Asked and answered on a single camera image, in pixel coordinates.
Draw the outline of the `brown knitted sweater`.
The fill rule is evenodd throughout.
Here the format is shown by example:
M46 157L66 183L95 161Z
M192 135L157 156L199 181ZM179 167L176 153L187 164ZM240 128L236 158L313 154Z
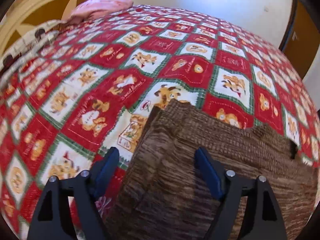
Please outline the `brown knitted sweater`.
M294 239L317 184L267 124L240 129L172 101L152 109L106 227L112 239Z

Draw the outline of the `red teddy bear quilt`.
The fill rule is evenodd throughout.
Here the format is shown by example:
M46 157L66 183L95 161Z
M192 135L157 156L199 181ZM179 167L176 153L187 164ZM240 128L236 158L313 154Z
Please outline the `red teddy bear quilt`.
M139 5L71 25L1 90L1 214L20 239L51 176L68 179L110 147L117 194L153 107L188 102L237 128L266 123L319 165L319 118L301 78L269 42L222 19Z

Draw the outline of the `cartoon print pillow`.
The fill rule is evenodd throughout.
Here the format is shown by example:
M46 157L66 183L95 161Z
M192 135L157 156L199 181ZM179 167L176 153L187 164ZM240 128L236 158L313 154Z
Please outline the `cartoon print pillow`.
M1 88L8 83L9 77L18 68L33 59L45 45L52 43L65 24L66 21L62 20L44 22L28 31L6 49L1 55Z

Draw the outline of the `brown wooden door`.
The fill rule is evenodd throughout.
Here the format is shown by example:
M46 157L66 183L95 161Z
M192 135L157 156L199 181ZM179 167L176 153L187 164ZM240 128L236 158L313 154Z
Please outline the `brown wooden door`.
M292 0L289 21L279 45L298 75L304 78L319 47L319 31L299 0Z

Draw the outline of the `cream wooden headboard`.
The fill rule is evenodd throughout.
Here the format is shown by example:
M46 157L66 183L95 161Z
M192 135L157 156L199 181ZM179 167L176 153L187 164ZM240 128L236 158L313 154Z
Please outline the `cream wooden headboard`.
M1 55L19 38L49 20L66 20L86 0L22 0L1 23Z

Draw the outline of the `pink pillow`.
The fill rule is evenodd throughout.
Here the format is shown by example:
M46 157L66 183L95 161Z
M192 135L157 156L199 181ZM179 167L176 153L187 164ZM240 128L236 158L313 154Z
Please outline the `pink pillow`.
M132 6L133 0L87 0L72 10L66 22L79 24L83 20L95 20Z

